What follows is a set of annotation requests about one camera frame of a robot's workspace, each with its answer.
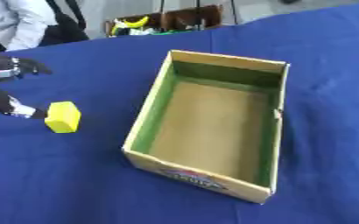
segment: cardboard box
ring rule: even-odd
[[[123,151],[138,168],[264,203],[276,191],[285,62],[170,51]]]
[[[151,14],[136,15],[129,17],[120,17],[119,20],[126,20],[128,22],[136,22],[141,18],[148,16],[148,22],[144,28],[162,29],[164,32],[171,30],[184,31],[187,25],[196,25],[197,18],[196,8],[187,8],[181,10],[171,10],[167,12],[156,12]],[[222,23],[222,6],[221,5],[205,5],[200,7],[200,20],[204,21],[206,29],[215,28]],[[106,37],[111,37],[111,30],[116,25],[113,20],[106,20],[104,22],[104,32]]]

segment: white floor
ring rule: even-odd
[[[65,12],[69,12],[64,0],[57,0]],[[279,0],[235,0],[238,21],[243,24],[255,19],[295,11],[359,3],[359,0],[301,0],[285,5]],[[87,20],[87,34],[95,39],[104,37],[102,22],[105,19],[158,11],[160,0],[78,0]],[[229,0],[201,0],[205,4],[223,4],[223,23],[234,23]],[[165,0],[165,10],[177,10],[195,6],[195,0]]]

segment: robotic arm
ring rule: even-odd
[[[51,74],[45,65],[33,59],[12,58],[0,54],[0,81],[19,78],[25,74]],[[8,116],[44,119],[44,110],[23,105],[19,100],[0,90],[0,113]]]

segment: yellow cube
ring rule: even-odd
[[[76,132],[81,112],[71,101],[54,102],[47,112],[45,124],[55,133]]]

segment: blue tablecloth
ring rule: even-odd
[[[292,63],[278,192],[262,205],[133,168],[120,149],[170,49]],[[169,36],[14,52],[52,76],[0,83],[72,101],[75,134],[0,115],[0,224],[359,223],[359,4]]]

